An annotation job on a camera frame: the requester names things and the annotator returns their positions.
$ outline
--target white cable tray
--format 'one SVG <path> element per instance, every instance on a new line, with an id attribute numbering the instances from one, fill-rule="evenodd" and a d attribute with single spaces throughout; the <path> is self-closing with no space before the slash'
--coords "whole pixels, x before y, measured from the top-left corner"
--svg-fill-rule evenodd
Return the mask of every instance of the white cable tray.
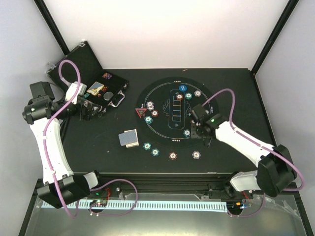
<path id="1" fill-rule="evenodd" d="M 95 199 L 81 199 L 79 209 L 88 209 L 90 202 Z M 92 209 L 128 210 L 134 201 L 109 200 L 106 207 L 95 206 Z M 75 209 L 76 202 L 67 205 L 69 209 Z M 54 208 L 43 202 L 42 208 Z M 215 211 L 227 212 L 226 203 L 223 202 L 185 202 L 185 201 L 138 201 L 134 210 L 178 210 L 178 211 Z"/>

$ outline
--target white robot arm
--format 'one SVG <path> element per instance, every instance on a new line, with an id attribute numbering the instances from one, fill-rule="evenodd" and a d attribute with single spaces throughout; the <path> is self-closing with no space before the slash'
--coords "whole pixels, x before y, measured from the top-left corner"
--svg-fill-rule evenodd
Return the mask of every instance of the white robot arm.
<path id="1" fill-rule="evenodd" d="M 247 134 L 222 115 L 210 117 L 203 106 L 195 106 L 190 116 L 191 138 L 215 138 L 242 153 L 257 168 L 257 171 L 238 172 L 230 180 L 231 186 L 238 192 L 244 190 L 262 190 L 271 197 L 277 196 L 297 177 L 297 173 L 284 161 L 275 157 L 268 150 L 277 152 L 290 160 L 286 147 L 274 147 Z"/>
<path id="2" fill-rule="evenodd" d="M 61 113 L 60 117 L 52 120 L 48 126 L 46 136 L 43 136 L 44 128 L 50 117 L 58 111 L 63 104 L 62 102 L 53 102 L 54 95 L 47 82 L 32 84 L 30 85 L 30 88 L 33 99 L 29 101 L 29 104 L 24 108 L 23 117 L 30 125 L 31 130 L 36 137 L 43 165 L 44 186 L 37 190 L 38 196 L 55 208 L 61 208 L 62 204 L 56 194 L 54 178 L 44 151 L 43 139 L 46 140 L 50 162 L 54 168 L 54 173 L 66 204 L 88 196 L 90 194 L 90 189 L 98 185 L 95 171 L 83 176 L 73 174 L 73 171 L 65 158 L 60 138 L 60 122 L 58 118 L 64 118 L 75 111 L 74 105 L 77 103 L 77 97 L 72 101 L 73 105 L 68 106 L 65 113 Z M 65 96 L 66 101 L 69 97 L 74 95 L 76 88 L 76 83 L 70 85 Z M 85 89 L 86 85 L 81 84 L 80 92 L 77 96 L 83 95 Z"/>

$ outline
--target case handle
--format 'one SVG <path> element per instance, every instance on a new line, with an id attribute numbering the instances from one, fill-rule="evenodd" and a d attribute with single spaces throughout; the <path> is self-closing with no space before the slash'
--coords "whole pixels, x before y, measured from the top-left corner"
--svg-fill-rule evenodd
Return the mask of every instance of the case handle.
<path id="1" fill-rule="evenodd" d="M 123 97 L 119 100 L 119 102 L 117 103 L 117 105 L 114 105 L 114 103 L 111 102 L 109 105 L 111 105 L 112 107 L 118 107 L 119 104 L 121 104 L 121 102 L 125 99 L 125 95 L 124 95 L 124 93 L 123 93 L 122 91 L 119 91 L 118 94 L 122 95 Z"/>

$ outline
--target black tabletop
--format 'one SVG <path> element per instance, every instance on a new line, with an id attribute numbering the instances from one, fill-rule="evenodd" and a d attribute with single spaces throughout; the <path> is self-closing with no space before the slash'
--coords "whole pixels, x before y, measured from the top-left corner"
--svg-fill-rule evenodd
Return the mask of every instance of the black tabletop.
<path id="1" fill-rule="evenodd" d="M 268 123 L 259 100 L 255 82 L 247 69 L 118 69 L 110 70 L 130 81 L 125 91 L 126 98 L 119 107 L 113 108 L 101 118 L 90 121 L 72 117 L 63 142 L 66 158 L 75 173 L 98 170 L 100 173 L 232 173 L 252 171 L 255 166 L 242 154 L 212 140 L 210 147 L 202 142 L 192 147 L 168 147 L 155 143 L 145 135 L 137 122 L 135 108 L 138 96 L 151 83 L 166 77 L 185 77 L 203 84 L 215 92 L 230 88 L 236 95 L 233 122 L 254 137 L 272 143 Z M 231 107 L 231 95 L 223 93 L 216 98 L 219 112 L 226 117 Z M 120 146 L 118 135 L 125 130 L 137 129 L 139 146 Z M 157 148 L 159 156 L 144 150 L 143 144 L 150 142 Z M 170 152 L 178 158 L 169 159 Z M 199 151 L 201 157 L 191 157 Z"/>

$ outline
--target blue poker chip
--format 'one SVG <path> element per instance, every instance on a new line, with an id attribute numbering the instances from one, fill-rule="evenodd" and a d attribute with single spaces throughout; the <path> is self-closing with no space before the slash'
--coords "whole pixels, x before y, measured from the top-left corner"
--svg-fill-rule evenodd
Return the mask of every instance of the blue poker chip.
<path id="1" fill-rule="evenodd" d="M 144 150 L 150 150 L 151 149 L 151 144 L 150 143 L 145 143 L 143 145 Z"/>
<path id="2" fill-rule="evenodd" d="M 178 88 L 181 92 L 185 92 L 187 90 L 186 85 L 180 85 Z"/>
<path id="3" fill-rule="evenodd" d="M 159 155 L 159 150 L 157 148 L 152 149 L 151 154 L 152 154 L 152 156 L 158 156 Z"/>

